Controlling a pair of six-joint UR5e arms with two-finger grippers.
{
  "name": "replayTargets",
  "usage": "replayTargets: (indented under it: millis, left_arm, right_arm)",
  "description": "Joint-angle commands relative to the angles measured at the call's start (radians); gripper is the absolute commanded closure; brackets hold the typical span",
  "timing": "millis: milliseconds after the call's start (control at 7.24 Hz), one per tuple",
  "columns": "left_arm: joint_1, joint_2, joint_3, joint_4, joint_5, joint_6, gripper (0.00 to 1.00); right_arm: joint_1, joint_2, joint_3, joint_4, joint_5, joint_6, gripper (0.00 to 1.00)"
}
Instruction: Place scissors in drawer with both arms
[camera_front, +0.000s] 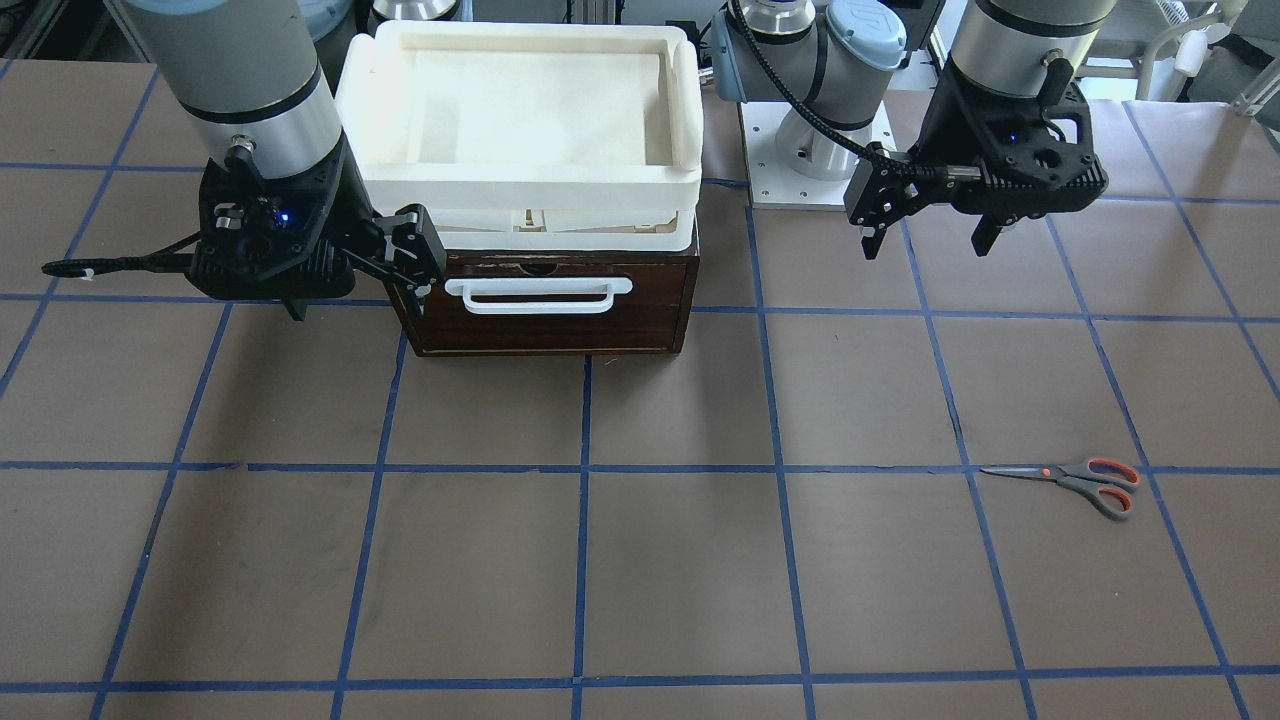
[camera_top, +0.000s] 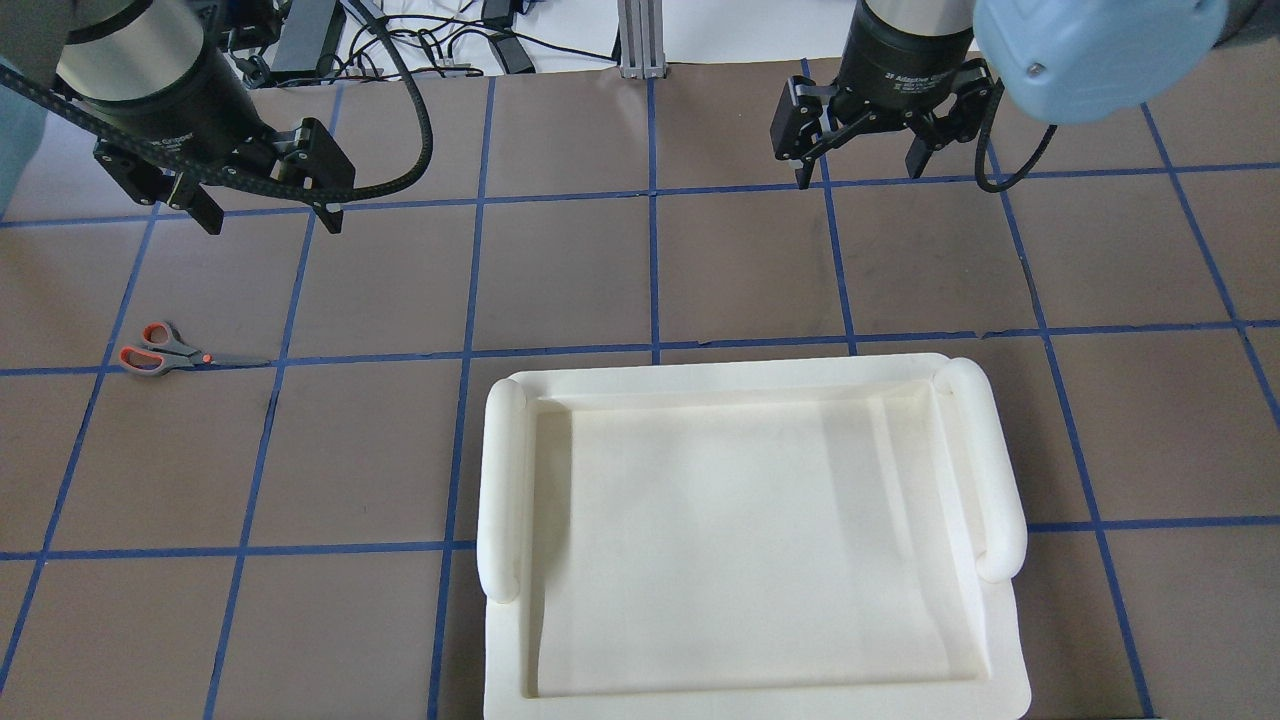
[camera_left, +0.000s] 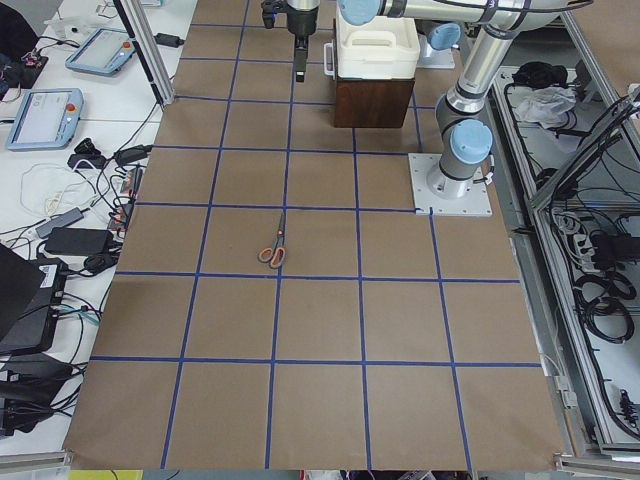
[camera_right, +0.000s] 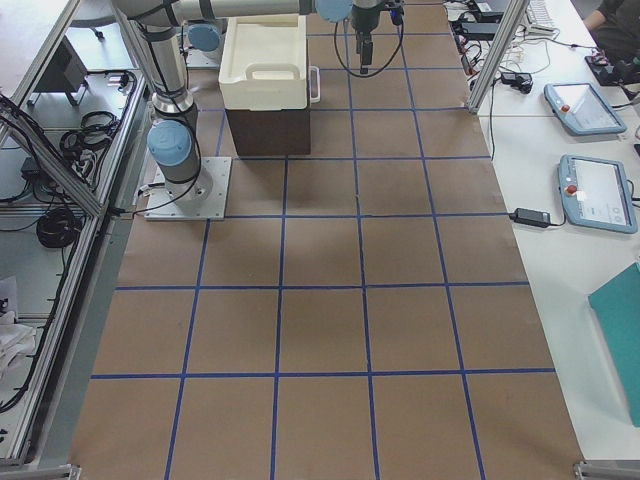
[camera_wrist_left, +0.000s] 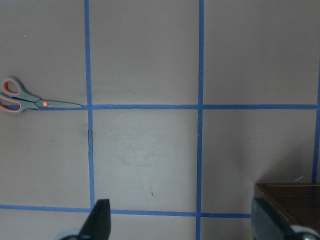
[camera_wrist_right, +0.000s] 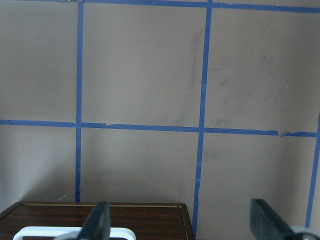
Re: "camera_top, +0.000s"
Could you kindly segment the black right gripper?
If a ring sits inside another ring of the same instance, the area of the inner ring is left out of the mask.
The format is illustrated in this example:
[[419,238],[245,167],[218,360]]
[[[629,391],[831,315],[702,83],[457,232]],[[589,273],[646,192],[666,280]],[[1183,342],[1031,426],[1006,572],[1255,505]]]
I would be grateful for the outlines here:
[[[872,129],[906,126],[915,136],[905,156],[918,179],[933,155],[974,140],[984,147],[1004,96],[988,63],[969,58],[970,8],[858,8],[833,85],[790,77],[771,122],[774,158],[799,190],[818,160]],[[954,104],[934,111],[948,97]]]

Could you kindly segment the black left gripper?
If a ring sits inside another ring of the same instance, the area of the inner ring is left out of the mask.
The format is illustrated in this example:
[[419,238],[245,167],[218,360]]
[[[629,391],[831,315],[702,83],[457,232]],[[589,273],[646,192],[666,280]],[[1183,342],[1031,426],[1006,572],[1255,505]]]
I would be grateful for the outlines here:
[[84,110],[137,143],[209,167],[209,177],[154,163],[104,136],[93,159],[136,204],[184,211],[219,234],[224,211],[206,187],[239,178],[278,179],[302,190],[355,188],[355,165],[316,118],[276,133],[210,45],[145,51],[140,45],[76,46],[76,94]]

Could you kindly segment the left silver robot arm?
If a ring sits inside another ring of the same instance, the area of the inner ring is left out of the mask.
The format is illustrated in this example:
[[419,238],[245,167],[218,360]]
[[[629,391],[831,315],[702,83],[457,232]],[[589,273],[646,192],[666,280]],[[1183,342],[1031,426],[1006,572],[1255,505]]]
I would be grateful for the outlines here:
[[220,232],[212,186],[246,193],[301,192],[330,231],[355,167],[324,124],[291,131],[261,118],[248,90],[186,1],[5,1],[3,60],[33,94],[69,102],[93,122],[93,158],[137,204],[187,213]]

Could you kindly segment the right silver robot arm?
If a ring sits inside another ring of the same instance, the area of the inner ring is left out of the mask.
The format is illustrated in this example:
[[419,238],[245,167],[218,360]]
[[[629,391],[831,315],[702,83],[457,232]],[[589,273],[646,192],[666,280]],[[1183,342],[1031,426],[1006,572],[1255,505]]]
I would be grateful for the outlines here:
[[[1061,126],[1147,102],[1213,47],[1276,32],[1275,1],[859,1],[835,79],[787,79],[771,146],[804,190],[822,156],[864,135],[911,132],[913,179],[948,145],[972,142],[977,184],[1002,193]],[[1006,99],[1046,129],[996,179],[987,152]]]

